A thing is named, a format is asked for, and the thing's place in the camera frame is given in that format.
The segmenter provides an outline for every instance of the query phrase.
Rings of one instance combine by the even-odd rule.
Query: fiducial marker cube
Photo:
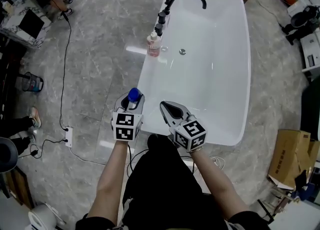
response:
[[[135,141],[142,125],[142,114],[113,112],[113,138]]]
[[[187,152],[203,146],[206,137],[207,131],[198,119],[182,123],[174,128],[173,141],[184,147]]]

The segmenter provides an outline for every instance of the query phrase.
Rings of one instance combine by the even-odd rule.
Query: gray tile floor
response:
[[[259,0],[285,24],[286,6],[280,0]],[[87,160],[105,163],[112,150],[111,111],[115,100],[137,86],[144,55],[125,50],[146,47],[146,37],[157,19],[162,0],[74,0],[70,16],[72,35],[67,53],[65,90],[62,105],[64,125],[74,127],[73,151]],[[277,130],[297,129],[300,100],[307,85],[297,44],[290,46],[273,15],[257,0],[245,5],[251,43],[251,91],[244,137],[237,146],[206,145],[208,155],[223,157],[225,173],[244,201],[253,203],[264,196]],[[59,127],[63,59],[69,27],[55,22],[42,48],[29,52],[21,72],[44,78],[38,94],[18,93],[17,117],[36,106],[42,119],[36,144],[61,140]],[[134,153],[146,148],[148,133],[140,133]],[[77,160],[64,144],[46,143],[43,157],[20,159],[27,174],[32,196],[48,202],[73,229],[88,212],[103,167]],[[199,173],[200,185],[206,186]]]

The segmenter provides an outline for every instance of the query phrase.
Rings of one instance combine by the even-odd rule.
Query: black hat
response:
[[[18,162],[15,144],[7,138],[0,137],[0,173],[12,170]]]

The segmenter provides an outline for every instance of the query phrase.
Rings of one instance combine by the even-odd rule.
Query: human arm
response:
[[[202,150],[191,153],[191,157],[197,165],[215,201],[221,208],[223,215],[227,219],[230,219],[239,212],[249,210],[249,207],[237,194],[229,178]]]
[[[127,142],[115,142],[111,156],[98,181],[96,196],[87,218],[104,217],[117,224],[127,150]]]

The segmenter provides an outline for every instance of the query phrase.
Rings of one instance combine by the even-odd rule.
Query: freestanding bathtub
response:
[[[248,113],[247,17],[243,0],[206,3],[205,10],[200,0],[175,0],[171,6],[160,56],[146,56],[139,79],[145,95],[142,130],[169,135],[159,104],[173,101],[202,120],[207,143],[232,146],[243,137]]]

